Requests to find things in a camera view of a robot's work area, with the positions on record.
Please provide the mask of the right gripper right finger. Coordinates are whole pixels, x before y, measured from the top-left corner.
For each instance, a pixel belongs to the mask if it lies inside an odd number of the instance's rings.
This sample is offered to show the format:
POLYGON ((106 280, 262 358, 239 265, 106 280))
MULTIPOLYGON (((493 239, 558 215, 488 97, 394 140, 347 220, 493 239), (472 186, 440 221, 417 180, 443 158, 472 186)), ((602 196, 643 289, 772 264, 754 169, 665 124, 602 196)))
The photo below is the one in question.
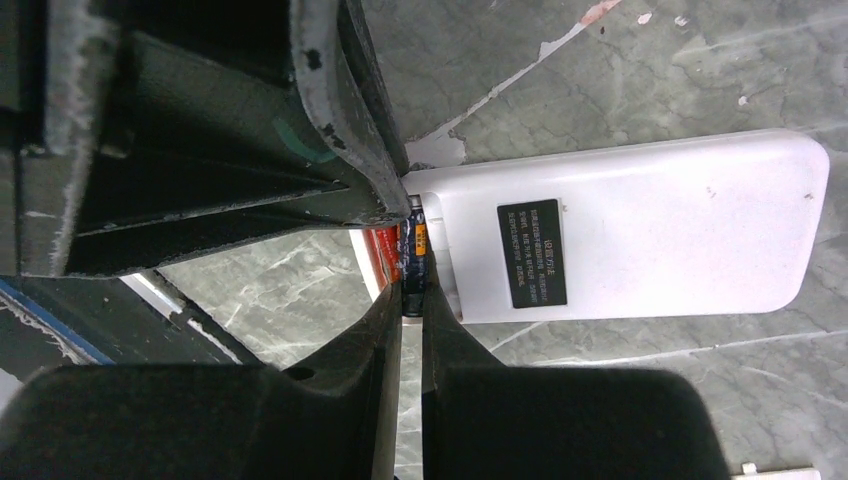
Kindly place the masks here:
POLYGON ((423 296, 428 479, 725 479, 706 406, 670 371, 499 361, 455 317, 435 273, 423 296))

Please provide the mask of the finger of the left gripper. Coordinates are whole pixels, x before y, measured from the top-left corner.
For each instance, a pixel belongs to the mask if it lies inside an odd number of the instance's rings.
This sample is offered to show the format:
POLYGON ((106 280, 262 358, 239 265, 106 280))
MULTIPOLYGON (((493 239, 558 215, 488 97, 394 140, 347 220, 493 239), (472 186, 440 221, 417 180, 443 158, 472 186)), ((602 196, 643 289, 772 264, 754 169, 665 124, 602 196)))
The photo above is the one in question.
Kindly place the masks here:
POLYGON ((404 220, 357 1, 5 1, 1 271, 116 277, 404 220))

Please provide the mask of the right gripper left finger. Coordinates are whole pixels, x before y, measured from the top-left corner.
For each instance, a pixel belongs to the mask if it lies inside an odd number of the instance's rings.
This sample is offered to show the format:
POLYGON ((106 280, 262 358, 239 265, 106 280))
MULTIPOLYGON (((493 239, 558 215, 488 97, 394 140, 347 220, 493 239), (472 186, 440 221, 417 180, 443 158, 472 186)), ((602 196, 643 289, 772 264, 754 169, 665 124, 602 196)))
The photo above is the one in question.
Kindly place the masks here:
POLYGON ((401 292, 286 368, 65 366, 1 418, 5 479, 390 479, 401 292))

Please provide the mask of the red AAA battery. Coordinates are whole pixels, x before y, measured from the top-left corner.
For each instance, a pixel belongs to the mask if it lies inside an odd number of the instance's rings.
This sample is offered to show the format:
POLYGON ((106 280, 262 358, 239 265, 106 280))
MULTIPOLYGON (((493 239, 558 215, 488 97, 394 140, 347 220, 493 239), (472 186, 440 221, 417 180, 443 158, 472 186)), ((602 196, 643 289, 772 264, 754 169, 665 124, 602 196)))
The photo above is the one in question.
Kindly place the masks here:
POLYGON ((397 227, 374 229, 371 233, 376 252, 380 259, 384 276, 388 283, 399 281, 402 277, 397 227))

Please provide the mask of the black AAA battery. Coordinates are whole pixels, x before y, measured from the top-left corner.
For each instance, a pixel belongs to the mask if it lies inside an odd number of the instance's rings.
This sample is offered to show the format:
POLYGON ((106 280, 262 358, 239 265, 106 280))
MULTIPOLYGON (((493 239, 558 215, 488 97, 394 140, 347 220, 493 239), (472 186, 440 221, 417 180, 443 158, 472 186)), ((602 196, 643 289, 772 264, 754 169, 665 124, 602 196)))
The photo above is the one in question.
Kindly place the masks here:
POLYGON ((428 281, 428 236, 421 206, 413 206, 411 215, 400 227, 399 255, 402 314, 408 318, 420 318, 428 281))

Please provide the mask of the white battery cover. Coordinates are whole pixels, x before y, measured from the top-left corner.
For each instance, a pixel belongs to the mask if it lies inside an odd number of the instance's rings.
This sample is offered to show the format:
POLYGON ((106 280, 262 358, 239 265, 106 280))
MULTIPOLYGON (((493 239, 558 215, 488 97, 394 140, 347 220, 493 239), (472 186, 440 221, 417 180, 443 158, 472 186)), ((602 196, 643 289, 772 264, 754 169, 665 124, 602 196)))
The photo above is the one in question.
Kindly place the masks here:
POLYGON ((760 471, 753 462, 741 465, 742 473, 733 475, 733 480, 821 480, 821 473, 814 467, 799 467, 784 470, 760 471))

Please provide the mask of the white remote control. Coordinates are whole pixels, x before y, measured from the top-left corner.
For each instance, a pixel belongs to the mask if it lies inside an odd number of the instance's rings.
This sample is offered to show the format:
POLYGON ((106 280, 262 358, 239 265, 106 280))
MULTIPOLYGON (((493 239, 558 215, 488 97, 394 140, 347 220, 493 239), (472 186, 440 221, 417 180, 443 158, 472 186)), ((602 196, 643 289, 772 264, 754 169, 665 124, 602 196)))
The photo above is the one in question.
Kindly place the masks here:
POLYGON ((758 314, 798 294, 830 158, 785 129, 415 171, 467 324, 758 314))

